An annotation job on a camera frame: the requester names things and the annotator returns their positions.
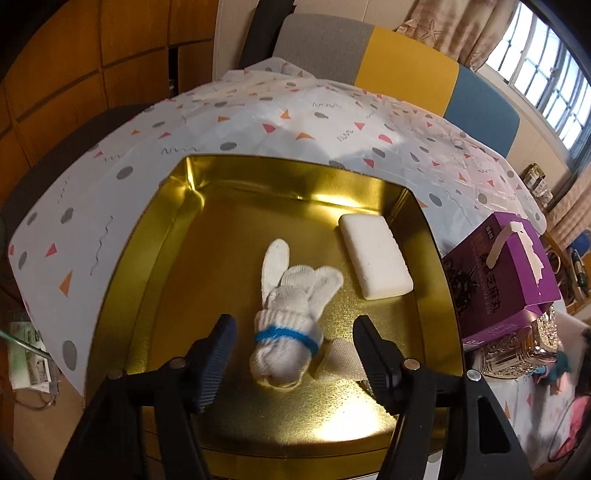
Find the pink triangle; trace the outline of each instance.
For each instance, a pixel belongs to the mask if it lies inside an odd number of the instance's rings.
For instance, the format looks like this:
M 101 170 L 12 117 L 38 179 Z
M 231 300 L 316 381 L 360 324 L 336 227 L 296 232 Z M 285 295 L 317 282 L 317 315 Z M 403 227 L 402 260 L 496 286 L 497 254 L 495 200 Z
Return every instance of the pink triangle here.
M 49 250 L 47 251 L 47 253 L 45 254 L 46 257 L 50 257 L 52 255 L 55 255 L 57 253 L 57 248 L 55 244 L 51 244 L 51 247 L 49 247 Z

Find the blue cushion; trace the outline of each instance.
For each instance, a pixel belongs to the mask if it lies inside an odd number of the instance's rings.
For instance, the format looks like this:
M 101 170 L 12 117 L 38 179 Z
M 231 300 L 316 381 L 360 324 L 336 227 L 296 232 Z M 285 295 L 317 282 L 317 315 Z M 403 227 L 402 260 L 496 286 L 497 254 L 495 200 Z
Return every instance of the blue cushion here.
M 504 157 L 519 128 L 519 115 L 486 81 L 460 66 L 443 118 Z

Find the squiggle pattern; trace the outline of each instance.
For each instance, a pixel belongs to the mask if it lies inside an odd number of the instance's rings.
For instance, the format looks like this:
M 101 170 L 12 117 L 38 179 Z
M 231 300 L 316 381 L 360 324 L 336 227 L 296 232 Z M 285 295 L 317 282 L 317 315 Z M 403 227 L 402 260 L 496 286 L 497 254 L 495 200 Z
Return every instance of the squiggle pattern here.
M 59 203 L 61 202 L 62 198 L 64 197 L 64 192 L 66 191 L 66 185 L 68 185 L 68 180 L 70 180 L 70 177 L 69 177 L 69 176 L 66 178 L 66 182 L 64 183 L 64 187 L 63 187 L 63 188 L 62 188 L 62 190 L 61 190 L 61 195 L 60 195 L 60 197 L 57 199 L 57 203 L 58 203 L 58 205 L 59 205 Z
M 96 262 L 94 265 L 92 265 L 92 268 L 90 269 L 90 276 L 92 276 L 92 272 L 94 271 L 96 266 L 99 264 L 99 252 L 100 252 L 100 249 L 103 248 L 103 238 L 105 238 L 109 234 L 109 225 L 111 224 L 112 221 L 113 221 L 113 216 L 109 215 L 109 221 L 105 225 L 105 233 L 103 233 L 99 238 L 99 248 L 95 254 Z
M 195 152 L 195 153 L 197 153 L 198 150 L 197 150 L 197 147 L 190 147 L 190 148 L 176 148 L 176 147 L 174 147 L 174 148 L 163 148 L 162 149 L 162 152 L 160 152 L 160 155 L 170 155 L 172 152 L 175 152 L 175 153 L 179 153 L 179 152 L 184 152 L 184 153 L 186 153 L 186 152 Z

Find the white bar of soap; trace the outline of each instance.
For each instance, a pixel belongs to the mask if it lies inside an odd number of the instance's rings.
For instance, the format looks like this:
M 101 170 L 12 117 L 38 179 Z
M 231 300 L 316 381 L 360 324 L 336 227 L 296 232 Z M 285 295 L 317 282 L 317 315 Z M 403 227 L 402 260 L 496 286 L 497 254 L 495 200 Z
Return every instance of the white bar of soap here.
M 348 213 L 339 226 L 364 298 L 387 299 L 413 290 L 413 279 L 384 217 Z

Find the fabric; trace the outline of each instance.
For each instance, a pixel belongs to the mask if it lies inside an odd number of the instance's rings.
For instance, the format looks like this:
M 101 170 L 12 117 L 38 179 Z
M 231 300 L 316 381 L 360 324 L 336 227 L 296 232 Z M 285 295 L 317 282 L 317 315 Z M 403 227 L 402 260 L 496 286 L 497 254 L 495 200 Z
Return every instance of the fabric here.
M 432 48 L 375 27 L 355 86 L 405 100 L 443 116 L 458 69 L 455 61 Z
M 442 253 L 496 210 L 545 230 L 507 161 L 432 113 L 282 59 L 228 72 L 149 107 L 84 153 L 12 238 L 8 259 L 25 306 L 79 392 L 118 259 L 162 180 L 189 154 L 287 158 L 406 186 Z
M 518 0 L 418 0 L 397 32 L 475 72 L 503 38 L 517 5 Z
M 317 78 L 353 85 L 373 30 L 373 25 L 343 17 L 289 15 L 281 27 L 273 56 L 286 59 Z
M 460 66 L 445 120 L 506 157 L 519 129 L 519 115 L 494 88 Z
M 318 320 L 343 285 L 333 267 L 288 268 L 290 249 L 277 239 L 269 245 L 261 273 L 261 310 L 255 318 L 255 350 L 251 373 L 257 382 L 294 388 L 322 344 Z
M 590 187 L 591 168 L 587 168 L 548 214 L 548 233 L 562 250 L 591 225 Z

